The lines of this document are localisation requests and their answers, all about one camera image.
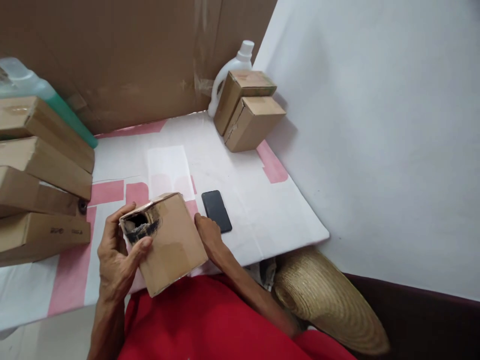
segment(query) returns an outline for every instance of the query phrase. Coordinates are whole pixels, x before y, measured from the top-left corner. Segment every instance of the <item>smartphone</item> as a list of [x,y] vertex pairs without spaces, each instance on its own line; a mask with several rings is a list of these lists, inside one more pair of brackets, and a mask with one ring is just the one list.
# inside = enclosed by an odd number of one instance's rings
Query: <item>smartphone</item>
[[201,195],[201,199],[205,206],[206,216],[217,223],[220,227],[220,232],[223,234],[232,231],[232,223],[225,209],[220,191],[204,192]]

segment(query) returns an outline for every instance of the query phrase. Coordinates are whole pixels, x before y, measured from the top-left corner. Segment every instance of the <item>hand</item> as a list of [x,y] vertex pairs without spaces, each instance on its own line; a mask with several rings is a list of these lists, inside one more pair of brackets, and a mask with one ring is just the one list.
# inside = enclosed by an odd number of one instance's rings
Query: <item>hand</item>
[[119,227],[120,217],[135,209],[137,205],[122,206],[106,218],[103,237],[98,247],[100,259],[100,299],[114,304],[125,300],[140,261],[150,249],[153,239],[146,236],[132,247],[127,254],[124,234]]
[[222,270],[224,265],[229,262],[232,253],[222,241],[220,227],[215,221],[198,212],[195,214],[195,226],[208,258]]

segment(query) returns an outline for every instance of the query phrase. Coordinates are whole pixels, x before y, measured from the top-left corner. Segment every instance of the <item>torn cardboard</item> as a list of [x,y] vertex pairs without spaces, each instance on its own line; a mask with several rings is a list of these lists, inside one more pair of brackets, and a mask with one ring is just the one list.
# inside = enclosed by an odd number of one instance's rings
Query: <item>torn cardboard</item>
[[120,226],[132,246],[141,238],[153,238],[140,263],[151,297],[189,274],[208,260],[200,235],[182,195],[165,193],[120,218]]
[[232,152],[255,150],[286,112],[270,96],[242,97],[223,136]]
[[0,267],[49,258],[90,243],[90,223],[35,212],[0,219]]
[[0,141],[39,137],[90,174],[95,152],[36,96],[0,99]]
[[79,201],[26,172],[0,166],[0,218],[25,212],[75,216]]
[[90,131],[108,133],[206,110],[243,40],[255,61],[276,3],[6,1],[0,56],[20,59]]
[[92,174],[36,136],[0,141],[0,166],[26,172],[80,198],[90,200]]
[[241,97],[272,96],[277,86],[262,71],[229,71],[213,122],[224,135]]

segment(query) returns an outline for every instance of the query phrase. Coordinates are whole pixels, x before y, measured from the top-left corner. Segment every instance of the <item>white plastic bottle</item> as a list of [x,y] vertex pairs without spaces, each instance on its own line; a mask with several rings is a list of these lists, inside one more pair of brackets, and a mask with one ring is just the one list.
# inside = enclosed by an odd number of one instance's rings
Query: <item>white plastic bottle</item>
[[48,81],[25,67],[15,57],[0,59],[0,67],[8,75],[10,82],[0,86],[0,99],[37,96],[45,101],[85,142],[95,148],[99,141],[75,115],[67,103],[57,94]]
[[208,105],[208,115],[212,118],[217,112],[217,107],[219,106],[220,96],[224,89],[223,85],[219,92],[219,86],[222,82],[225,81],[230,70],[252,70],[252,50],[254,48],[254,42],[250,40],[243,40],[241,43],[240,50],[236,53],[236,57],[227,62],[220,70],[218,75],[213,82],[213,87],[211,88],[211,101]]

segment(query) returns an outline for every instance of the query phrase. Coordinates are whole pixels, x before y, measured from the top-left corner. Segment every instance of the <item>damaged cardboard box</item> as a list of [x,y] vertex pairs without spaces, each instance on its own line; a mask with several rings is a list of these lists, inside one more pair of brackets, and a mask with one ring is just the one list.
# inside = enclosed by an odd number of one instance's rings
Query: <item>damaged cardboard box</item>
[[35,212],[0,219],[0,267],[49,258],[90,243],[90,223]]
[[226,147],[232,153],[255,150],[285,114],[269,96],[242,97],[223,136]]
[[23,171],[90,200],[92,174],[36,136],[0,141],[0,166]]
[[140,263],[151,297],[208,260],[200,235],[182,195],[165,193],[120,218],[120,226],[133,246],[145,236],[151,249]]
[[0,166],[0,218],[25,212],[75,216],[79,201],[26,172]]
[[88,173],[95,164],[94,150],[36,96],[0,99],[0,141],[39,137]]
[[241,97],[272,96],[276,89],[277,86],[261,71],[229,71],[213,118],[218,133],[224,136]]

